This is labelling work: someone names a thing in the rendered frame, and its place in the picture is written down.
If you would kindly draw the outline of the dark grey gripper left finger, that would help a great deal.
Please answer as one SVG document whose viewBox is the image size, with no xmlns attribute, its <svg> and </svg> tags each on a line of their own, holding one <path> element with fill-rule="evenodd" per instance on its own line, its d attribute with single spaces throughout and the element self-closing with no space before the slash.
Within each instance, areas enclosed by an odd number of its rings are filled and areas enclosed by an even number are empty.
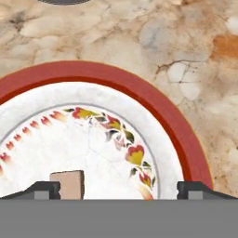
<svg viewBox="0 0 238 238">
<path fill-rule="evenodd" d="M 25 191 L 4 196 L 4 199 L 59 200 L 60 183 L 58 181 L 37 181 Z"/>
</svg>

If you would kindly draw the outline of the dark grey round object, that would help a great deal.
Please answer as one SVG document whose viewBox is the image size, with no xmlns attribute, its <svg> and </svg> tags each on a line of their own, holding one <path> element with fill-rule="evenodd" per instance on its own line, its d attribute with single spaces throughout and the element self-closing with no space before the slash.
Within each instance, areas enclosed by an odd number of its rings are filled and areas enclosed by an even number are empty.
<svg viewBox="0 0 238 238">
<path fill-rule="evenodd" d="M 90 0 L 38 0 L 38 1 L 51 5 L 70 6 L 70 5 L 83 4 Z"/>
</svg>

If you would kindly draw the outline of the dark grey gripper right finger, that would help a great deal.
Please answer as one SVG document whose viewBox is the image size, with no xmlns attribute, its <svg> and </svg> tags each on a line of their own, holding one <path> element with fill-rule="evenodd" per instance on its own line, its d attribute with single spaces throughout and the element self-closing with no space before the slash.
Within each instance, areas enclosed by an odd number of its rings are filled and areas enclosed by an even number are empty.
<svg viewBox="0 0 238 238">
<path fill-rule="evenodd" d="M 201 181 L 179 181 L 177 184 L 179 200 L 235 200 L 235 197 L 208 188 Z"/>
</svg>

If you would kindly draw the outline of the light brown dessert block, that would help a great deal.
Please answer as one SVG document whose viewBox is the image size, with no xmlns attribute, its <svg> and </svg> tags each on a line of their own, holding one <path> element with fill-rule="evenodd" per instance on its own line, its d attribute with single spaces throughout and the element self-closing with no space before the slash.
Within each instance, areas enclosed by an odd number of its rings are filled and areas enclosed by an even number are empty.
<svg viewBox="0 0 238 238">
<path fill-rule="evenodd" d="M 83 170 L 52 173 L 51 181 L 60 183 L 61 200 L 83 200 L 85 195 L 85 175 Z"/>
</svg>

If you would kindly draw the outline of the red-rimmed white floral plate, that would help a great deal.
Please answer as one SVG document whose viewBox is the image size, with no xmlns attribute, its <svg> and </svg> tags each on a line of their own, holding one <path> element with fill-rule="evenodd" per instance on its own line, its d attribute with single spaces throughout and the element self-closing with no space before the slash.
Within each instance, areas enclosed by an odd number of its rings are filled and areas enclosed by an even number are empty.
<svg viewBox="0 0 238 238">
<path fill-rule="evenodd" d="M 133 73 L 88 61 L 0 78 L 0 198 L 83 170 L 84 199 L 174 199 L 179 181 L 213 185 L 175 105 Z"/>
</svg>

